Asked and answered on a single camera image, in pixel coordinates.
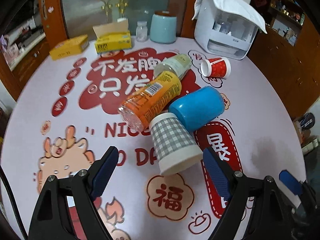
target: screw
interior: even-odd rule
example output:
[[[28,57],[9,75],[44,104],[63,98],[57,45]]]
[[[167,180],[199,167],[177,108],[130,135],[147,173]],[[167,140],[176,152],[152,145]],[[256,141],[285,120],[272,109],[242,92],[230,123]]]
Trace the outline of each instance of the screw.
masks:
[[[269,181],[269,182],[273,182],[273,181],[274,181],[274,179],[273,179],[273,177],[271,177],[271,176],[267,176],[267,181]]]
[[[53,180],[55,179],[55,177],[56,177],[56,176],[54,176],[54,175],[50,175],[50,176],[48,177],[48,181],[53,181]]]
[[[81,171],[79,171],[79,176],[80,177],[83,177],[84,175],[86,175],[87,174],[87,170],[81,170]]]
[[[235,176],[241,178],[243,173],[241,171],[235,171]]]

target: barcode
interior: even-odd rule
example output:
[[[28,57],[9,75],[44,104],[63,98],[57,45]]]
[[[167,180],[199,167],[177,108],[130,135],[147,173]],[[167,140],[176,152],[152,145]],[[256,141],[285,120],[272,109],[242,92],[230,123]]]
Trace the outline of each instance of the barcode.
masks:
[[[157,93],[160,89],[162,88],[162,85],[159,83],[154,83],[152,84],[150,87],[148,87],[145,92],[149,93],[150,95],[154,95],[155,93]]]

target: yellow box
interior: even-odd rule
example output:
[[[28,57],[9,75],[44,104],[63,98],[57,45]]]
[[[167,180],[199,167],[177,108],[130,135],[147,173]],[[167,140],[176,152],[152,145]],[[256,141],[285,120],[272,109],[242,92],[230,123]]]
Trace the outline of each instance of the yellow box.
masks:
[[[128,20],[93,26],[97,35],[94,46],[98,54],[112,50],[131,49],[131,36]]]
[[[81,35],[58,43],[52,50],[50,50],[50,55],[53,60],[77,55],[82,53],[88,45],[88,35]]]
[[[112,50],[131,49],[130,32],[107,34],[98,38],[94,46],[98,54]]]

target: blue object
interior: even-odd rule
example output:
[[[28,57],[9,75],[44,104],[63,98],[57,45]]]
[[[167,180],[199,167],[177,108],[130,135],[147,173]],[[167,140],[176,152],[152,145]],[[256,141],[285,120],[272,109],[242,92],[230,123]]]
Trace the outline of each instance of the blue object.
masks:
[[[118,163],[118,160],[118,149],[114,147],[112,152],[104,160],[104,163],[92,181],[92,191],[90,193],[92,199],[96,199],[102,195]]]
[[[292,176],[287,170],[281,171],[279,180],[295,195],[302,194],[302,185],[297,179]]]
[[[207,148],[203,151],[203,162],[219,196],[229,201],[231,198],[229,181]]]
[[[150,26],[150,40],[157,43],[173,43],[176,41],[176,32],[177,17],[167,11],[155,12]]]
[[[192,133],[222,114],[224,101],[218,90],[207,86],[174,101],[169,112]]]

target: blue gripper pad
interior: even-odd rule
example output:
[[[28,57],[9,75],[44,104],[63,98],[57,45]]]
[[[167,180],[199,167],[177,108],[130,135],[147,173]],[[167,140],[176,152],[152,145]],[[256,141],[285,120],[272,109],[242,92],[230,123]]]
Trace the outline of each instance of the blue gripper pad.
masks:
[[[292,176],[287,170],[281,171],[279,180],[295,195],[302,194],[302,185],[297,179]]]
[[[113,148],[112,152],[104,161],[97,175],[92,180],[92,191],[90,196],[92,199],[100,197],[104,192],[109,179],[118,163],[119,153],[117,148]]]
[[[203,161],[219,196],[223,197],[225,201],[230,200],[229,181],[208,149],[203,151]]]

